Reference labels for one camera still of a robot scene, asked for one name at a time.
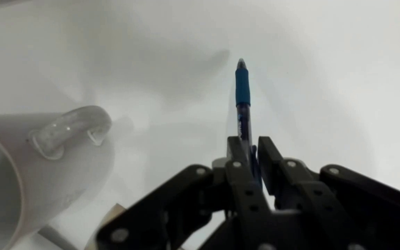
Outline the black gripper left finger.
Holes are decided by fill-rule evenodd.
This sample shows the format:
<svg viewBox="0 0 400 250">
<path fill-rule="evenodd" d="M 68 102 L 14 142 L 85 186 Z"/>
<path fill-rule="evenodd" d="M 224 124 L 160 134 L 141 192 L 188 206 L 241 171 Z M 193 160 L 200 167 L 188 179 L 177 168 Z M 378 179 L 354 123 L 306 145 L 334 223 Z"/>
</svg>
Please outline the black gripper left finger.
<svg viewBox="0 0 400 250">
<path fill-rule="evenodd" d="M 99 250 L 178 250 L 218 211 L 224 223 L 200 250 L 259 250 L 270 243 L 271 210 L 239 138 L 227 139 L 223 168 L 189 166 L 103 227 Z"/>
</svg>

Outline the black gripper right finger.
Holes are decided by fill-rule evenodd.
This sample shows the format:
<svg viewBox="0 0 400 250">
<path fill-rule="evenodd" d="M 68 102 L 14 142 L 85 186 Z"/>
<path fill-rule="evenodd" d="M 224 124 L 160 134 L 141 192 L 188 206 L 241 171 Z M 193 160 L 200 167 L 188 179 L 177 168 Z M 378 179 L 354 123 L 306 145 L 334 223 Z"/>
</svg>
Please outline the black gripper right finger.
<svg viewBox="0 0 400 250">
<path fill-rule="evenodd" d="M 313 250 L 400 250 L 400 191 L 338 164 L 314 173 L 268 136 L 259 160 L 275 209 L 310 221 Z"/>
</svg>

